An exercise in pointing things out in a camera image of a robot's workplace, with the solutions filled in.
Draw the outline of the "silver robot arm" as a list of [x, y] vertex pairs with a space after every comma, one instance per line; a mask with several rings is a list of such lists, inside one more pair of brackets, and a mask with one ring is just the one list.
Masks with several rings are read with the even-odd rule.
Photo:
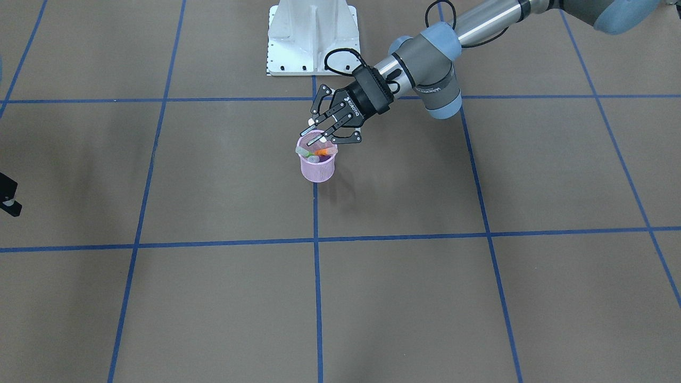
[[562, 10], [612, 36], [640, 24], [654, 10], [657, 1], [485, 1], [449, 22], [427, 24], [416, 36], [393, 41], [386, 58], [369, 65], [352, 48], [342, 48], [358, 61], [350, 73], [353, 82], [332, 90], [321, 85], [311, 107], [307, 146], [320, 141], [334, 145], [360, 143], [364, 122], [413, 90], [435, 119], [448, 119], [461, 109], [461, 89], [453, 64], [462, 53], [501, 37], [511, 25], [532, 14]]

